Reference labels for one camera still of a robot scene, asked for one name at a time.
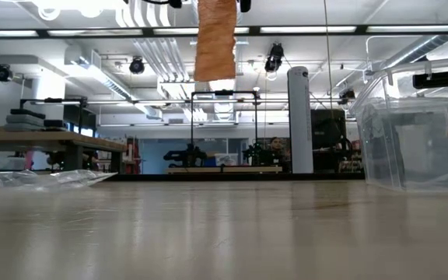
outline plastic bin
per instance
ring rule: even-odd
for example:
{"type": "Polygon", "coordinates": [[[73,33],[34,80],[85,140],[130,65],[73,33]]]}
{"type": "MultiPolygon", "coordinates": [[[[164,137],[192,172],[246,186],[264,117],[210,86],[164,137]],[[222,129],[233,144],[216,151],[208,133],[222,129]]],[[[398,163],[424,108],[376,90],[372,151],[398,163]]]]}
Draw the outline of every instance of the plastic bin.
{"type": "Polygon", "coordinates": [[[448,191],[448,87],[413,76],[448,72],[448,59],[377,72],[349,111],[357,119],[366,181],[400,191],[448,191]]]}

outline fluorescent light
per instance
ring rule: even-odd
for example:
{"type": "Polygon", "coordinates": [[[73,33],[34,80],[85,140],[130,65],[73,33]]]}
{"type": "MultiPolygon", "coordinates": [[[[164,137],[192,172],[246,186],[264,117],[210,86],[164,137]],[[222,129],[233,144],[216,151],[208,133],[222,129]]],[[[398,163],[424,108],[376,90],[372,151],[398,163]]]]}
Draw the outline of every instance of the fluorescent light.
{"type": "Polygon", "coordinates": [[[129,102],[127,102],[127,103],[117,103],[117,106],[119,106],[119,107],[133,107],[134,104],[133,103],[129,103],[129,102]]]}
{"type": "Polygon", "coordinates": [[[153,30],[155,35],[175,35],[175,34],[198,34],[198,28],[156,28],[153,30]]]}
{"type": "Polygon", "coordinates": [[[129,36],[142,35],[142,30],[49,30],[47,32],[52,37],[91,37],[91,36],[129,36]]]}
{"type": "Polygon", "coordinates": [[[0,37],[37,37],[34,30],[0,30],[0,37]]]}
{"type": "Polygon", "coordinates": [[[33,103],[34,105],[79,105],[79,101],[61,101],[61,102],[44,102],[37,101],[33,103]]]}
{"type": "Polygon", "coordinates": [[[369,26],[367,32],[448,32],[448,25],[435,26],[369,26]]]}
{"type": "Polygon", "coordinates": [[[100,127],[103,128],[125,128],[130,127],[130,124],[99,124],[100,127]]]}
{"type": "Polygon", "coordinates": [[[166,126],[166,124],[134,124],[134,126],[166,126]]]}
{"type": "Polygon", "coordinates": [[[244,33],[248,33],[249,31],[250,31],[250,28],[248,28],[248,27],[235,27],[234,28],[235,34],[244,34],[244,33]]]}
{"type": "Polygon", "coordinates": [[[269,26],[261,27],[261,33],[352,33],[357,26],[269,26]]]}
{"type": "Polygon", "coordinates": [[[84,57],[79,57],[80,60],[84,61],[86,64],[89,64],[89,62],[84,57]]]}
{"type": "Polygon", "coordinates": [[[116,105],[116,104],[126,104],[126,103],[130,103],[127,100],[92,100],[92,101],[88,101],[87,102],[89,105],[94,105],[94,104],[98,104],[98,105],[116,105]]]}
{"type": "Polygon", "coordinates": [[[214,91],[216,90],[233,90],[236,85],[236,81],[234,79],[220,79],[215,81],[208,82],[210,88],[214,91]]]}
{"type": "MultiPolygon", "coordinates": [[[[249,27],[235,27],[234,33],[235,34],[244,34],[248,33],[250,31],[249,27]]],[[[153,30],[153,33],[155,35],[197,35],[198,34],[198,28],[197,27],[190,27],[190,28],[155,28],[153,30]]]]}
{"type": "MultiPolygon", "coordinates": [[[[241,101],[242,103],[255,103],[255,100],[252,99],[246,99],[241,101]]],[[[263,99],[259,99],[257,100],[258,103],[288,103],[287,99],[267,99],[267,100],[263,100],[263,99]]]]}
{"type": "Polygon", "coordinates": [[[193,103],[237,103],[238,100],[193,100],[193,103]]]}

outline workbench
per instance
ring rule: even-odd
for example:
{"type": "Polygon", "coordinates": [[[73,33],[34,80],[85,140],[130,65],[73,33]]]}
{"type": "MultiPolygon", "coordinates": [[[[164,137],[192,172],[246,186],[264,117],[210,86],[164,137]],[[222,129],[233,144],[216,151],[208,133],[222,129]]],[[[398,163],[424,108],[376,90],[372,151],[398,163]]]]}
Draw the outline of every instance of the workbench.
{"type": "Polygon", "coordinates": [[[0,152],[65,152],[65,171],[82,169],[85,150],[111,152],[111,172],[118,172],[126,146],[70,131],[0,131],[0,152]]]}
{"type": "Polygon", "coordinates": [[[167,174],[175,173],[280,173],[281,166],[223,166],[223,167],[170,167],[167,174]]]}

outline white pipe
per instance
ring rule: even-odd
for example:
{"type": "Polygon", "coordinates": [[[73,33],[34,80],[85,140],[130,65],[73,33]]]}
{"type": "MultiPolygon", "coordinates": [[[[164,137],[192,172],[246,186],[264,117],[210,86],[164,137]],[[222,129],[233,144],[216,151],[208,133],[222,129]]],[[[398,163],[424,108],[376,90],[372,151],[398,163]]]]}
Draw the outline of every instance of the white pipe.
{"type": "Polygon", "coordinates": [[[147,41],[149,43],[149,46],[152,48],[153,53],[159,57],[160,62],[162,63],[162,66],[166,69],[167,75],[169,76],[170,80],[175,81],[176,76],[174,75],[172,68],[167,63],[165,56],[163,55],[163,52],[160,50],[160,47],[153,39],[148,39],[147,41]]]}
{"type": "Polygon", "coordinates": [[[167,54],[167,57],[169,58],[170,64],[173,66],[173,68],[176,70],[177,78],[184,80],[184,73],[181,71],[181,68],[178,66],[176,57],[174,56],[174,53],[171,51],[169,42],[167,42],[164,39],[159,39],[160,44],[162,45],[163,50],[167,54]]]}
{"type": "Polygon", "coordinates": [[[139,45],[141,46],[143,52],[145,53],[145,56],[149,58],[149,60],[152,62],[150,65],[154,68],[157,68],[160,74],[160,77],[163,78],[164,81],[169,81],[169,76],[163,71],[161,68],[161,64],[156,60],[156,57],[153,55],[151,50],[147,47],[147,44],[144,40],[138,40],[139,45]]]}
{"type": "Polygon", "coordinates": [[[156,21],[156,14],[155,14],[155,5],[152,3],[148,3],[146,5],[146,19],[148,20],[148,23],[152,27],[157,27],[159,23],[156,21]]]}
{"type": "Polygon", "coordinates": [[[172,48],[173,53],[175,54],[175,58],[177,59],[177,61],[179,62],[179,66],[181,67],[181,70],[184,73],[184,80],[185,81],[189,81],[190,80],[190,76],[188,75],[187,71],[186,71],[186,66],[184,65],[184,61],[183,58],[180,56],[180,52],[179,52],[179,47],[177,46],[177,42],[176,39],[174,38],[170,38],[168,39],[170,44],[169,47],[172,48]]]}
{"type": "Polygon", "coordinates": [[[366,65],[369,70],[373,70],[373,64],[369,63],[369,42],[374,38],[405,38],[405,37],[421,37],[422,35],[383,35],[383,36],[371,36],[366,39],[366,65]]]}
{"type": "Polygon", "coordinates": [[[162,73],[160,72],[160,70],[153,64],[153,60],[152,58],[147,55],[145,53],[145,50],[143,50],[143,48],[141,47],[141,44],[136,40],[136,39],[132,39],[132,43],[134,44],[134,46],[136,47],[136,49],[139,51],[139,54],[145,59],[146,62],[148,62],[148,64],[152,67],[153,71],[159,76],[162,76],[162,73]]]}
{"type": "Polygon", "coordinates": [[[143,15],[142,15],[142,1],[134,0],[133,2],[131,2],[131,4],[132,4],[131,12],[132,12],[132,17],[134,18],[134,21],[136,22],[136,24],[139,27],[145,27],[146,23],[145,23],[145,20],[143,19],[143,15]]]}
{"type": "Polygon", "coordinates": [[[159,17],[160,17],[160,22],[162,23],[162,26],[170,27],[168,5],[160,6],[159,17]]]}
{"type": "Polygon", "coordinates": [[[115,10],[115,21],[117,22],[118,26],[122,28],[126,28],[128,25],[125,24],[124,17],[122,15],[122,9],[116,9],[115,10]]]}
{"type": "Polygon", "coordinates": [[[122,9],[122,17],[124,18],[124,21],[128,25],[128,27],[136,27],[135,23],[132,21],[131,9],[129,8],[129,6],[126,6],[122,9]]]}

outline spotlight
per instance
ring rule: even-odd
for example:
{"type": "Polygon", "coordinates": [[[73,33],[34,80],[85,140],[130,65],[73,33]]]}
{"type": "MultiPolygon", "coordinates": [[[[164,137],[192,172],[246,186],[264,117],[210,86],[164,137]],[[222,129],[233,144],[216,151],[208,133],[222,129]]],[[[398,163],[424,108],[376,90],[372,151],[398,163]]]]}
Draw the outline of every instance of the spotlight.
{"type": "Polygon", "coordinates": [[[250,8],[252,6],[252,0],[238,0],[240,3],[240,11],[241,12],[248,12],[250,11],[250,8]]]}
{"type": "Polygon", "coordinates": [[[145,65],[142,58],[133,58],[131,66],[129,66],[132,74],[142,74],[145,71],[145,65]]]}
{"type": "Polygon", "coordinates": [[[9,69],[9,65],[0,65],[0,82],[11,82],[13,80],[13,72],[9,69]]]}
{"type": "Polygon", "coordinates": [[[274,43],[272,45],[271,52],[269,53],[269,57],[267,62],[265,62],[265,71],[268,73],[278,71],[279,67],[282,64],[281,59],[285,56],[285,52],[283,51],[283,47],[280,43],[274,43]]]}
{"type": "Polygon", "coordinates": [[[183,2],[181,0],[169,0],[169,5],[174,9],[181,9],[183,2]]]}

